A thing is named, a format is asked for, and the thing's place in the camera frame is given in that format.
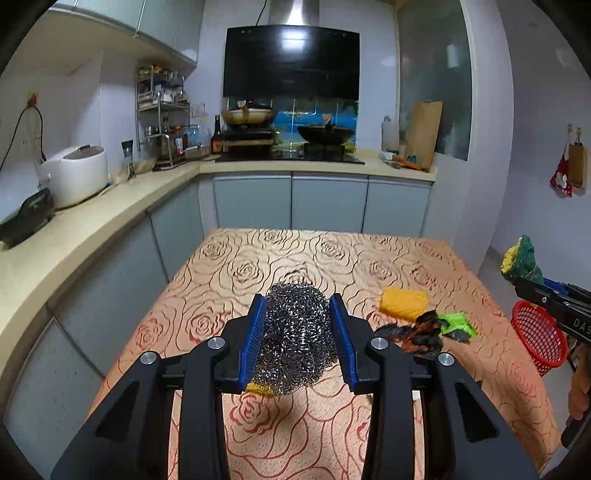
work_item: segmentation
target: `bottle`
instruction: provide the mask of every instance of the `bottle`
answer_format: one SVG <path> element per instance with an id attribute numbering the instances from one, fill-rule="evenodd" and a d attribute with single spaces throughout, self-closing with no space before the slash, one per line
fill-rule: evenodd
<path id="1" fill-rule="evenodd" d="M 400 132 L 398 123 L 386 115 L 382 122 L 382 151 L 398 153 L 400 150 Z"/>
<path id="2" fill-rule="evenodd" d="M 216 128 L 212 136 L 212 154 L 222 153 L 222 127 L 220 116 L 216 115 Z"/>
<path id="3" fill-rule="evenodd" d="M 121 142 L 121 148 L 123 148 L 124 163 L 127 163 L 129 165 L 129 178 L 133 179 L 135 177 L 134 141 L 127 140 L 125 142 Z"/>

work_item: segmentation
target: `kitchen counter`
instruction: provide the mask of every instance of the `kitchen counter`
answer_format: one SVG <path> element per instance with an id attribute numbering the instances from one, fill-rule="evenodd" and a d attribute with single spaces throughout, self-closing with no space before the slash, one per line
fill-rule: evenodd
<path id="1" fill-rule="evenodd" d="M 358 159 L 365 162 L 337 163 L 302 160 L 252 160 L 215 163 L 214 160 L 202 162 L 201 173 L 244 173 L 252 171 L 277 172 L 292 171 L 299 173 L 339 173 L 389 177 L 394 179 L 420 180 L 435 182 L 437 169 L 430 171 L 410 170 L 409 168 L 392 168 L 379 159 L 375 150 L 357 150 Z"/>
<path id="2" fill-rule="evenodd" d="M 35 315 L 58 288 L 117 231 L 167 193 L 200 174 L 292 171 L 357 174 L 432 183 L 430 172 L 394 169 L 376 151 L 358 151 L 361 164 L 313 161 L 215 163 L 215 157 L 148 173 L 79 206 L 59 212 L 51 222 L 13 249 L 0 252 L 0 375 Z"/>

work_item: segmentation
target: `person's hand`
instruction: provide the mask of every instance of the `person's hand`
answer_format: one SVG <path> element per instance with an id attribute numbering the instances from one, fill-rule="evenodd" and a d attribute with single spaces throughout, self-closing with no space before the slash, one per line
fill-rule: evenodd
<path id="1" fill-rule="evenodd" d="M 575 420 L 581 420 L 589 409 L 589 388 L 591 375 L 588 370 L 589 349 L 581 347 L 577 371 L 573 375 L 573 386 L 569 393 L 569 412 Z"/>

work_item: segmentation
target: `green scrubber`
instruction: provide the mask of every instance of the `green scrubber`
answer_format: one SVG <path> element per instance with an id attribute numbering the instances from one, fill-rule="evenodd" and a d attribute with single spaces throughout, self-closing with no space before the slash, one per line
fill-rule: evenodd
<path id="1" fill-rule="evenodd" d="M 540 285 L 544 284 L 542 271 L 535 264 L 534 246 L 530 237 L 523 235 L 517 245 L 507 250 L 503 257 L 501 273 L 512 285 L 515 285 L 520 278 L 526 278 Z"/>

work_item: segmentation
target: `pot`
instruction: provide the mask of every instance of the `pot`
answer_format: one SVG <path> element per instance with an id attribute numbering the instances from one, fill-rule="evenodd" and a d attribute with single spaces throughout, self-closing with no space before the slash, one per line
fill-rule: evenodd
<path id="1" fill-rule="evenodd" d="M 222 117 L 228 125 L 264 125 L 273 120 L 273 110 L 252 100 L 238 102 L 239 109 L 225 110 Z"/>
<path id="2" fill-rule="evenodd" d="M 298 127 L 297 131 L 307 142 L 319 145 L 343 145 L 355 133 L 352 128 L 336 127 L 333 123 Z"/>

